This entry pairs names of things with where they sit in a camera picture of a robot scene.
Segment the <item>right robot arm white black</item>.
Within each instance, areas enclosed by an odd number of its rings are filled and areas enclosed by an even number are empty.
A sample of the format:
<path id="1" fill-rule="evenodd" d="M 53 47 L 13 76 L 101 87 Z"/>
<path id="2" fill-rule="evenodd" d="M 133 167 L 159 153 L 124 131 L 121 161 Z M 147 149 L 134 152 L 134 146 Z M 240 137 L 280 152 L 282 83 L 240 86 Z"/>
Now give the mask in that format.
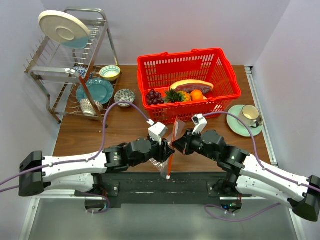
<path id="1" fill-rule="evenodd" d="M 320 179 L 288 173 L 258 160 L 253 154 L 227 144 L 216 131 L 193 134 L 191 129 L 172 143 L 184 155 L 198 153 L 217 163 L 227 176 L 212 189 L 230 197 L 262 197 L 292 209 L 298 217 L 317 222 L 320 214 Z"/>

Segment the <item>clear zip top bag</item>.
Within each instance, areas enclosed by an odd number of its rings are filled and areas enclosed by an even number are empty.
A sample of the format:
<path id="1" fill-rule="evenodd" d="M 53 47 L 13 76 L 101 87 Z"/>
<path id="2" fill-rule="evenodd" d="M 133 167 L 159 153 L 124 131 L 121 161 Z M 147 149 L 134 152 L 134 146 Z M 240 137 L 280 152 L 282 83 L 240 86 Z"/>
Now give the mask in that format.
<path id="1" fill-rule="evenodd" d="M 149 161 L 160 171 L 160 175 L 167 181 L 171 179 L 172 163 L 175 153 L 173 142 L 179 138 L 185 125 L 185 122 L 176 118 L 168 139 L 163 138 L 168 131 L 168 128 L 163 123 L 154 123 L 153 126 L 148 128 L 150 139 L 153 140 L 153 137 L 155 137 L 156 143 L 160 144 L 160 149 L 163 150 L 160 155 L 156 156 L 159 157 L 159 160 L 151 158 Z"/>

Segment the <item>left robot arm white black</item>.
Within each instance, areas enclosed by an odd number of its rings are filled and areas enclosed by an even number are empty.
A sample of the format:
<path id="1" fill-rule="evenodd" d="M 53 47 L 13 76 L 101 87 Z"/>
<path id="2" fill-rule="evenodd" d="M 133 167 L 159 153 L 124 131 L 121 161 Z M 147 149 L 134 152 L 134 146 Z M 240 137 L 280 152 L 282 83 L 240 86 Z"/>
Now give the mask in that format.
<path id="1" fill-rule="evenodd" d="M 158 142 L 149 136 L 83 155 L 53 157 L 33 151 L 20 164 L 18 195 L 31 197 L 48 190 L 76 190 L 99 196 L 104 184 L 94 175 L 124 172 L 151 159 L 163 163 L 174 152 L 165 138 Z"/>

